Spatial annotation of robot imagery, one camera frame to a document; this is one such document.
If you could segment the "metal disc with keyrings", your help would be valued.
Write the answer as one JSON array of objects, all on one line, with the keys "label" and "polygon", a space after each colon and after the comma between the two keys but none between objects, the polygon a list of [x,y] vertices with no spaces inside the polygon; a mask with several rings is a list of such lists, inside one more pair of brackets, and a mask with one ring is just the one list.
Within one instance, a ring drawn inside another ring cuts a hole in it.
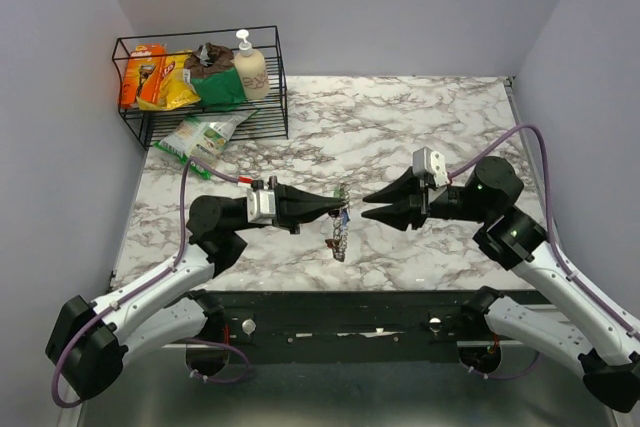
[{"label": "metal disc with keyrings", "polygon": [[337,219],[337,214],[340,210],[350,210],[350,194],[346,183],[341,183],[338,186],[343,186],[345,188],[346,195],[344,198],[339,198],[344,201],[343,205],[339,209],[329,212],[329,216],[332,219],[332,237],[328,239],[336,239],[340,241],[340,247],[337,250],[329,249],[332,251],[333,258],[336,261],[344,262],[346,260],[346,251],[348,246],[349,223],[346,226],[342,226],[340,221]]}]

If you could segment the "key with blue tag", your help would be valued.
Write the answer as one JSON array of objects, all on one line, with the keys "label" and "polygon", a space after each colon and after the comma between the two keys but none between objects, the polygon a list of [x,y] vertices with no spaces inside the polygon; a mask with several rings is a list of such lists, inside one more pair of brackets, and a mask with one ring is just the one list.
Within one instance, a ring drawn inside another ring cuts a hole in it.
[{"label": "key with blue tag", "polygon": [[350,222],[350,215],[348,210],[340,210],[337,214],[337,219],[342,226],[346,226]]}]

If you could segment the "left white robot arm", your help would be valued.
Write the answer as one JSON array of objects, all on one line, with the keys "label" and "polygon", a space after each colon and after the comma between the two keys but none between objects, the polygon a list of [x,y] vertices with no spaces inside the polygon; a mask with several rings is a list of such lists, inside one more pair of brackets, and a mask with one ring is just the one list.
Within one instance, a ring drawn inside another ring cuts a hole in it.
[{"label": "left white robot arm", "polygon": [[54,365],[54,403],[69,408],[96,397],[132,360],[176,341],[242,357],[230,343],[223,307],[201,284],[237,262],[247,246],[240,232],[273,226],[296,235],[346,204],[276,178],[254,182],[242,197],[181,203],[176,253],[118,290],[92,301],[75,296],[62,306],[45,348]]}]

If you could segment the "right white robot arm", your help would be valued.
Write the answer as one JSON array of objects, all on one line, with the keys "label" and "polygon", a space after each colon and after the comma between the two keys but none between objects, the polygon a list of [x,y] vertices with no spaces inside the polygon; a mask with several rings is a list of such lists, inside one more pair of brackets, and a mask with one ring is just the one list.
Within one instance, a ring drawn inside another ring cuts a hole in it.
[{"label": "right white robot arm", "polygon": [[365,197],[363,217],[400,231],[431,219],[480,224],[473,240],[490,260],[525,280],[567,319],[531,311],[490,287],[477,291],[460,314],[469,337],[489,332],[527,345],[564,365],[612,410],[628,413],[639,401],[639,320],[569,261],[549,229],[517,207],[524,188],[512,165],[481,159],[464,185],[444,177],[444,158],[421,149],[403,175]]}]

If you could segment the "key with red tag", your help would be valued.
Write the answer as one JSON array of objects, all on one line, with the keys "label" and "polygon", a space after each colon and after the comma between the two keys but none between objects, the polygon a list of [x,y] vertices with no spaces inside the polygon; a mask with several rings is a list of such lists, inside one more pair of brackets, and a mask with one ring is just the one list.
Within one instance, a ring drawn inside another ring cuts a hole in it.
[{"label": "key with red tag", "polygon": [[337,250],[340,247],[340,241],[336,239],[326,239],[325,244],[328,248]]}]

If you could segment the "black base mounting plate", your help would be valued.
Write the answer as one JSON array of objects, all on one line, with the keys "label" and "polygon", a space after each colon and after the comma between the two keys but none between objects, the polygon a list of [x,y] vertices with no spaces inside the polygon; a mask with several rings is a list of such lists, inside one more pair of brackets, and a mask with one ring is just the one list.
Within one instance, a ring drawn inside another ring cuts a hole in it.
[{"label": "black base mounting plate", "polygon": [[187,295],[208,319],[198,338],[227,340],[259,364],[455,362],[494,335],[473,291],[241,292]]}]

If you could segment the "green white snack bag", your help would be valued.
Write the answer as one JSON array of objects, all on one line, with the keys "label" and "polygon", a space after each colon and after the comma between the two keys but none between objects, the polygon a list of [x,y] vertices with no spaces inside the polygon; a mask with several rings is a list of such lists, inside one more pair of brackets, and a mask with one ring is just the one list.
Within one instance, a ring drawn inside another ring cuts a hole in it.
[{"label": "green white snack bag", "polygon": [[191,157],[200,164],[190,168],[204,179],[214,176],[214,167],[227,147],[237,127],[257,113],[256,109],[213,116],[190,115],[168,135],[154,143],[154,147],[172,154],[182,164]]}]

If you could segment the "beige pump soap bottle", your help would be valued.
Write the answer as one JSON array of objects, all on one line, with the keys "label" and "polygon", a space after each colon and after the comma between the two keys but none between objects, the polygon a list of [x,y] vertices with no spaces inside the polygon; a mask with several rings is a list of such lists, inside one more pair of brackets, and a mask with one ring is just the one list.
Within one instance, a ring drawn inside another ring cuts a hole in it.
[{"label": "beige pump soap bottle", "polygon": [[245,96],[250,101],[262,100],[270,91],[264,55],[249,41],[248,30],[238,30],[236,38],[239,40],[239,45],[234,57],[234,65]]}]

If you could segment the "green and brown bag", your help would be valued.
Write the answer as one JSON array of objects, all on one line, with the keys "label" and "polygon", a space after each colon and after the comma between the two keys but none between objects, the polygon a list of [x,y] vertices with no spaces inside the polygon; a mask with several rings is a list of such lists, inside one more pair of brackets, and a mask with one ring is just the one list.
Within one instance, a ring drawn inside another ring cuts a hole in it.
[{"label": "green and brown bag", "polygon": [[229,48],[207,42],[192,52],[185,68],[201,105],[233,110],[247,100]]}]

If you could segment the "yellow chips bag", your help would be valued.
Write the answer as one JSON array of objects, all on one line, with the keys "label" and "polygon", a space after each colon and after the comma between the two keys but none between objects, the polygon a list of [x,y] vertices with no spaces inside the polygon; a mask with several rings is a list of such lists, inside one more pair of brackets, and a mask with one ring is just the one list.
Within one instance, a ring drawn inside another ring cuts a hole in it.
[{"label": "yellow chips bag", "polygon": [[200,101],[200,97],[190,83],[190,73],[185,68],[185,62],[191,54],[189,50],[182,50],[164,58],[159,84],[154,93],[155,101],[138,97],[138,107],[141,110],[174,111]]}]

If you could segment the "orange razor package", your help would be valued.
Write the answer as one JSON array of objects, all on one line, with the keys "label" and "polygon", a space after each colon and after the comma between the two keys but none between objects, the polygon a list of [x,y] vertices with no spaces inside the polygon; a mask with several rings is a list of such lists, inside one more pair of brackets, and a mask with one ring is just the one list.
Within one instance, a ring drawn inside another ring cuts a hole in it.
[{"label": "orange razor package", "polygon": [[155,104],[160,73],[166,54],[165,44],[140,44],[129,55],[120,95],[120,105],[129,109],[139,100]]}]

